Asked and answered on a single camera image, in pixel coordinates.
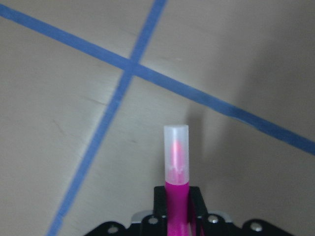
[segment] concrete floor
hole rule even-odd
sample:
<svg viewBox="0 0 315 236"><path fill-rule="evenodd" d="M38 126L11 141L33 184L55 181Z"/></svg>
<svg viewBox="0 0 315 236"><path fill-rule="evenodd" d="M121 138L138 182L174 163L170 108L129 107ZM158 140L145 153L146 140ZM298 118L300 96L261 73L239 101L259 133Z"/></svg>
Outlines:
<svg viewBox="0 0 315 236"><path fill-rule="evenodd" d="M103 113L115 113L126 65L11 21L4 7L128 59L153 3L0 0L1 235L78 236L109 220L128 227L134 213L153 207L153 187L164 178L163 126L176 123L189 125L190 182L209 210L238 226L261 218L312 235L314 152L146 78L132 77L91 165L83 163ZM315 150L314 10L312 1L169 0L140 64L306 138Z"/></svg>

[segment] marker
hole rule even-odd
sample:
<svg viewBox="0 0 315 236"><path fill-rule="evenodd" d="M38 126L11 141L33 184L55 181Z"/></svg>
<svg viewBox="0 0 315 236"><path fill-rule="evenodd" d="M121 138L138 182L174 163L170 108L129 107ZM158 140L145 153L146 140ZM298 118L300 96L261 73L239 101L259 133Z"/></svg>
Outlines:
<svg viewBox="0 0 315 236"><path fill-rule="evenodd" d="M164 127L167 235L188 236L188 125Z"/></svg>

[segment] silver screw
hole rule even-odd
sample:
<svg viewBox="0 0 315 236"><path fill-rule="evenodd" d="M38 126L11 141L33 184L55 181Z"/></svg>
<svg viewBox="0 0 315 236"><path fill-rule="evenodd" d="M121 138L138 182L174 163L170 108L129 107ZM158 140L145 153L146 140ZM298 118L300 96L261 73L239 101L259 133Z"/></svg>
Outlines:
<svg viewBox="0 0 315 236"><path fill-rule="evenodd" d="M262 231L262 225L257 223L257 222L252 222L251 223L251 229L256 231L256 232L260 232L260 231Z"/></svg>
<svg viewBox="0 0 315 236"><path fill-rule="evenodd" d="M148 220L149 224L151 225L155 225L158 223L158 219L155 218L155 217L151 217L149 220Z"/></svg>
<svg viewBox="0 0 315 236"><path fill-rule="evenodd" d="M117 228L116 226L112 225L112 226L107 230L107 232L108 232L109 234L117 233L117 232L118 232L118 228Z"/></svg>
<svg viewBox="0 0 315 236"><path fill-rule="evenodd" d="M209 215L208 216L208 221L210 223L216 224L216 223L218 223L219 219L215 215Z"/></svg>

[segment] floor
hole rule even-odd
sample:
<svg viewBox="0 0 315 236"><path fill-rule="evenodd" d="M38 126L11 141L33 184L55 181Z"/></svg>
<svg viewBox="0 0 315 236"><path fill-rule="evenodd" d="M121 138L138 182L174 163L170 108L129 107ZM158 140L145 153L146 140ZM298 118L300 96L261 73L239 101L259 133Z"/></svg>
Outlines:
<svg viewBox="0 0 315 236"><path fill-rule="evenodd" d="M126 227L188 124L190 184L236 225L315 231L315 2L0 0L2 236Z"/></svg>

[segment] black bracket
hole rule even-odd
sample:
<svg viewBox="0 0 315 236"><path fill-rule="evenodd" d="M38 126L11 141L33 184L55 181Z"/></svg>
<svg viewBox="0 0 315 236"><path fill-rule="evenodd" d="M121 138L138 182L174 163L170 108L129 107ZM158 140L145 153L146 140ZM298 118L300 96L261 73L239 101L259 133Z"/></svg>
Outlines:
<svg viewBox="0 0 315 236"><path fill-rule="evenodd" d="M235 226L225 213L208 212L199 187L189 187L189 222L193 236L293 236L259 219ZM140 212L129 228L109 221L85 236L167 236L167 207L164 186L154 188L153 211Z"/></svg>

